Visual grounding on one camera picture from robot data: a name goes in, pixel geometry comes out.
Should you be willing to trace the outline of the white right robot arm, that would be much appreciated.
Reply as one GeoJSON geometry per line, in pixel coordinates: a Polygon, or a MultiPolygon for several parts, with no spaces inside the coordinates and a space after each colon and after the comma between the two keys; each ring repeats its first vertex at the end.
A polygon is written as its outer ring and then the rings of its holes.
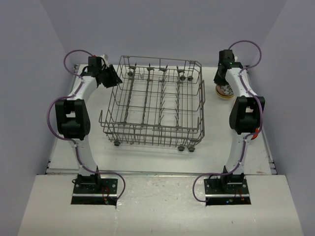
{"type": "Polygon", "coordinates": [[[224,193],[231,193],[237,188],[236,178],[244,174],[248,146],[252,137],[262,128],[265,99],[253,91],[245,75],[245,68],[235,61],[231,49],[219,51],[215,78],[226,81],[236,96],[229,115],[229,126],[233,131],[231,150],[223,173],[220,174],[225,177],[220,180],[220,189],[224,193]]]}

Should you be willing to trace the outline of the orange bowl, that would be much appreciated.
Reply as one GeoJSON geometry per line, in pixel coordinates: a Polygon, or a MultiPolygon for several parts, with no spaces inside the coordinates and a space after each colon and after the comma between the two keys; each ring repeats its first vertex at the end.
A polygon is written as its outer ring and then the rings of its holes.
{"type": "Polygon", "coordinates": [[[254,135],[252,136],[252,140],[254,140],[258,136],[258,131],[259,131],[259,128],[255,130],[254,135]]]}

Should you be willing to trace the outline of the floral white bowl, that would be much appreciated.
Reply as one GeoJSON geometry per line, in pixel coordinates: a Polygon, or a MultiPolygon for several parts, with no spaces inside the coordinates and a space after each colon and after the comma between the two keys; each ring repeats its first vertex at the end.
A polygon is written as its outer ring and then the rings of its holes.
{"type": "Polygon", "coordinates": [[[224,96],[220,93],[217,93],[217,96],[222,99],[222,100],[229,100],[229,99],[232,99],[234,97],[234,95],[231,95],[231,96],[224,96]]]}

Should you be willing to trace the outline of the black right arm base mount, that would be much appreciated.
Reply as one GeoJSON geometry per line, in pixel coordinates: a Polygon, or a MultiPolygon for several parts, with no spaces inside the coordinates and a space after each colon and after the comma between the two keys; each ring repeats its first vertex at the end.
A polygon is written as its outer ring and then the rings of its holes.
{"type": "Polygon", "coordinates": [[[207,206],[250,205],[250,193],[244,174],[204,178],[207,206]]]}

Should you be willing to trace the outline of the grey wire dish rack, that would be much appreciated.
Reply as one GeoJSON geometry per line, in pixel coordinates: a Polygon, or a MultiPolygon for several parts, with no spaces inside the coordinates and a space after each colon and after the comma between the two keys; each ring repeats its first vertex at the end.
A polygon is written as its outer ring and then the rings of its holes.
{"type": "Polygon", "coordinates": [[[175,147],[193,152],[205,136],[205,83],[200,62],[121,56],[122,83],[99,123],[114,145],[175,147]]]}

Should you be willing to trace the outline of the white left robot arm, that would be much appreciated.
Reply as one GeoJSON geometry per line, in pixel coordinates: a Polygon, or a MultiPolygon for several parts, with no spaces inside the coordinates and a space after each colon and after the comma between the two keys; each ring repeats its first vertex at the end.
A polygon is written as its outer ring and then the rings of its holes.
{"type": "Polygon", "coordinates": [[[86,103],[93,92],[103,85],[111,88],[122,83],[107,55],[89,54],[88,64],[80,74],[73,72],[79,83],[69,95],[55,99],[49,109],[55,109],[57,131],[55,137],[68,141],[73,148],[78,164],[78,183],[84,184],[91,193],[102,189],[98,166],[92,156],[89,143],[91,121],[86,103]]]}

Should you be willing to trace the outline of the pink rimmed white bowl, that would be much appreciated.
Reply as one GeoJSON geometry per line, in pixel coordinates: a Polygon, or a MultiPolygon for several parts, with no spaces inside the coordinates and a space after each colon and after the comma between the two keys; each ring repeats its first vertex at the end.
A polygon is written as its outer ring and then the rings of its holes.
{"type": "Polygon", "coordinates": [[[234,95],[234,92],[230,85],[216,85],[216,92],[224,96],[234,95]]]}

